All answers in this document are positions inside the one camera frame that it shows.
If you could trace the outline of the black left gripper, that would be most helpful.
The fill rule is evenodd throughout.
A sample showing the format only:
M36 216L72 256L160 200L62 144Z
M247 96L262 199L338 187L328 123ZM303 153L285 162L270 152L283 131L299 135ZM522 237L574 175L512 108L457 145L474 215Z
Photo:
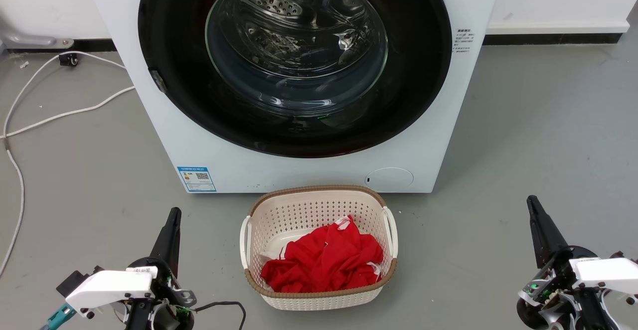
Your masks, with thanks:
M130 264L133 268L156 267L157 276L151 280L148 291L125 300L126 330L191 330L194 326L190 311L181 309L191 300L182 295L184 291L177 282L181 215L180 208L171 208L150 257Z

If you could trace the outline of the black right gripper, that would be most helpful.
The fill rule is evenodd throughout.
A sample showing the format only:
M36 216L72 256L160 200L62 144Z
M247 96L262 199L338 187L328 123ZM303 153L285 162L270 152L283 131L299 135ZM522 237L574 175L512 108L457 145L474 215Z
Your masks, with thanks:
M568 247L536 195L528 196L527 206L540 270L518 293L520 320L533 330L622 330L606 296L617 292L636 305L637 260L620 251L602 259L586 248Z

